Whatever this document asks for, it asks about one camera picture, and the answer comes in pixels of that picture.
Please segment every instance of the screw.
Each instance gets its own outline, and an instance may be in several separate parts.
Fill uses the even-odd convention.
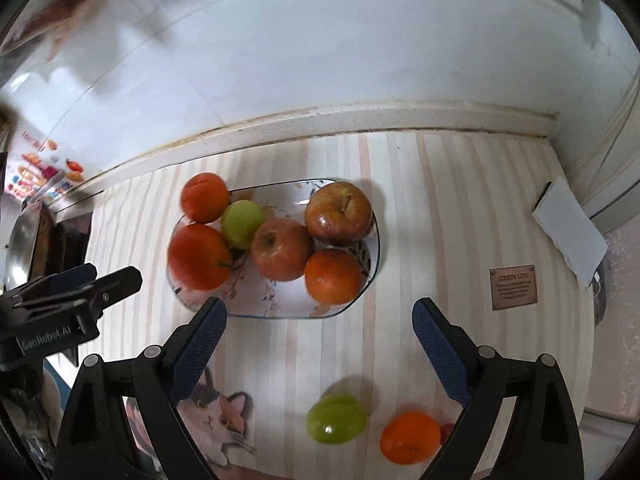
[[[553,366],[556,364],[556,360],[553,358],[553,356],[549,354],[542,354],[540,356],[540,360],[542,361],[542,364],[545,366]]]
[[[96,354],[91,354],[84,358],[84,366],[94,366],[97,364],[98,356]]]
[[[154,357],[158,357],[161,352],[161,348],[158,345],[151,345],[145,348],[145,357],[149,359],[153,359]]]
[[[487,345],[481,346],[478,349],[478,353],[485,359],[493,359],[495,357],[495,350]]]

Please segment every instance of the brown label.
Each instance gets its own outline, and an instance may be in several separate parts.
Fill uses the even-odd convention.
[[[538,302],[536,267],[491,269],[491,302],[494,310]]]

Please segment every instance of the cat illustration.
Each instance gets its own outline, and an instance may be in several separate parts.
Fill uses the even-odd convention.
[[[138,449],[150,457],[156,471],[161,470],[135,399],[126,403],[127,417]],[[193,441],[211,465],[226,467],[226,450],[237,446],[255,454],[246,442],[247,421],[253,410],[252,398],[245,392],[225,397],[213,388],[208,368],[195,385],[191,397],[178,403],[177,411]]]

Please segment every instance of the oval plate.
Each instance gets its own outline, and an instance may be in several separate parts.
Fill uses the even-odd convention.
[[[247,187],[231,191],[231,202],[253,200],[262,207],[265,218],[293,218],[304,224],[306,204],[318,189],[334,182],[330,179],[299,180]],[[175,232],[190,222],[183,216]],[[209,224],[220,230],[220,220]],[[316,240],[317,250],[327,248]],[[293,282],[275,282],[258,273],[249,251],[234,251],[234,267],[231,276],[213,290],[190,290],[172,275],[167,266],[167,275],[172,290],[182,304],[198,310],[210,296],[225,301],[230,316],[267,317],[271,319],[308,319],[340,314],[351,306],[367,289],[378,272],[380,263],[380,237],[374,215],[372,228],[366,238],[350,247],[341,248],[358,259],[364,277],[362,289],[357,297],[342,305],[320,305],[306,291],[304,276]]]

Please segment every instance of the green fruit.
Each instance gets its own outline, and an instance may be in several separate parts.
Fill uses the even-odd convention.
[[[226,208],[222,215],[222,234],[229,245],[248,249],[254,233],[264,222],[264,214],[257,203],[238,200]]]
[[[348,395],[320,399],[306,414],[306,432],[322,444],[342,444],[356,438],[367,427],[367,414]]]

